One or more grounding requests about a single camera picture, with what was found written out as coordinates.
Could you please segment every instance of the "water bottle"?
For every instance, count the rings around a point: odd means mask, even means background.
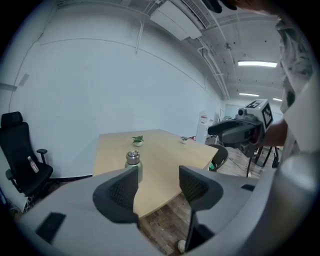
[[[125,168],[127,167],[138,167],[138,183],[142,181],[143,173],[142,173],[142,162],[140,161],[140,151],[134,150],[129,151],[126,155],[126,163],[124,165]]]
[[[35,162],[31,159],[30,156],[28,156],[28,160],[30,162],[32,170],[34,170],[35,173],[39,172],[39,168],[36,166]]]

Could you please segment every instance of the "vent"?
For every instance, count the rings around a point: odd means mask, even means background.
[[[194,13],[194,15],[200,20],[205,28],[209,27],[210,23],[208,19],[204,16],[203,12],[198,8],[198,6],[192,0],[181,0],[186,6]]]

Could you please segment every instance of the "small potted plant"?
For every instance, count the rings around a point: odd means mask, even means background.
[[[137,137],[132,137],[133,139],[133,144],[136,147],[141,147],[142,146],[142,142],[144,142],[144,136],[137,136]]]
[[[187,142],[188,142],[188,137],[182,136],[181,137],[181,143],[182,144],[187,144]]]

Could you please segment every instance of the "metal bottle cap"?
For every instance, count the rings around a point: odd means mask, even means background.
[[[126,161],[129,165],[137,165],[140,162],[140,151],[129,151],[126,155]]]

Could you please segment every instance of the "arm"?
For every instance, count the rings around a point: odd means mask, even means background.
[[[6,170],[5,176],[9,181],[12,182],[12,184],[14,185],[16,190],[18,190],[19,193],[22,193],[21,189],[18,187],[17,183],[15,182],[14,175],[13,175],[13,173],[12,173],[12,171],[10,169]]]
[[[42,158],[42,163],[46,164],[45,153],[47,153],[48,151],[46,149],[38,149],[36,152],[40,153]]]
[[[261,146],[282,147],[287,138],[288,125],[284,119],[270,126]]]

